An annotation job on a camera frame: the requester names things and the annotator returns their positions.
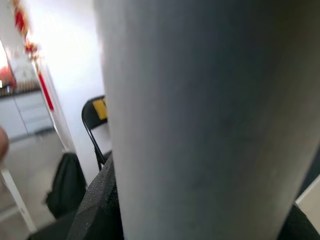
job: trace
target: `backpack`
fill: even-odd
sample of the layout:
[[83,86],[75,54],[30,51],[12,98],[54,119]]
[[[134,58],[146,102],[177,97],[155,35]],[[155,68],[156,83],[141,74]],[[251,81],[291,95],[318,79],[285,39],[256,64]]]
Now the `backpack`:
[[47,194],[46,204],[57,219],[78,209],[86,193],[86,180],[77,155],[65,153],[60,161]]

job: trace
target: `black folding chair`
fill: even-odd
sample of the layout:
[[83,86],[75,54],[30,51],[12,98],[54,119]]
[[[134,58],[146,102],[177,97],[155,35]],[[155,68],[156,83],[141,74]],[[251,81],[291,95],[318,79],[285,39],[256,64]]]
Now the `black folding chair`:
[[99,117],[99,115],[93,105],[93,102],[95,102],[97,100],[102,100],[104,102],[104,99],[105,99],[104,95],[90,99],[83,106],[82,114],[81,114],[83,125],[84,125],[86,131],[88,132],[89,137],[90,137],[90,139],[93,143],[93,146],[94,146],[94,152],[96,155],[96,160],[98,162],[99,171],[102,169],[102,165],[104,165],[106,163],[107,159],[109,158],[109,156],[112,153],[112,151],[109,151],[109,152],[103,154],[97,144],[97,141],[96,141],[94,135],[92,134],[93,129],[108,122],[108,118],[100,119],[100,117]]

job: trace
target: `gray cylinder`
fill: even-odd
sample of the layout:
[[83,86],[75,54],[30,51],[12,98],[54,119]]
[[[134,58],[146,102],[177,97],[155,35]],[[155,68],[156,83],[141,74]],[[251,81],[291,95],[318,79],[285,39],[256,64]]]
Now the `gray cylinder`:
[[319,1],[96,0],[126,240],[274,240],[320,139]]

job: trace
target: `white table leg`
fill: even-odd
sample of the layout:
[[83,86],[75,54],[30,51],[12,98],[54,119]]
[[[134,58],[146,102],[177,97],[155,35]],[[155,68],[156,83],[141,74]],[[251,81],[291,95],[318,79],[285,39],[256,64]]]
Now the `white table leg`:
[[29,214],[27,207],[26,207],[26,205],[25,205],[25,203],[24,203],[24,201],[23,201],[23,199],[17,189],[17,186],[16,186],[13,178],[11,177],[10,172],[8,171],[8,169],[4,165],[1,166],[1,174],[3,176],[4,182],[7,186],[7,188],[9,189],[15,203],[18,206],[18,209],[19,209],[29,231],[31,233],[36,232],[37,231],[36,226],[30,217],[30,214]]

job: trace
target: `tile floor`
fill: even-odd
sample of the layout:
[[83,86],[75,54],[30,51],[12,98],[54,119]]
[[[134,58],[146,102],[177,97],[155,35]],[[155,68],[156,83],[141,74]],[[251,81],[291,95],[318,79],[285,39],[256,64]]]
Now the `tile floor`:
[[[55,132],[33,136],[10,144],[4,164],[24,200],[37,229],[54,221],[44,204],[47,192],[58,163],[63,155],[63,146]],[[14,204],[7,188],[0,184],[0,211]],[[22,216],[17,213],[0,222],[0,240],[25,240],[29,231]]]

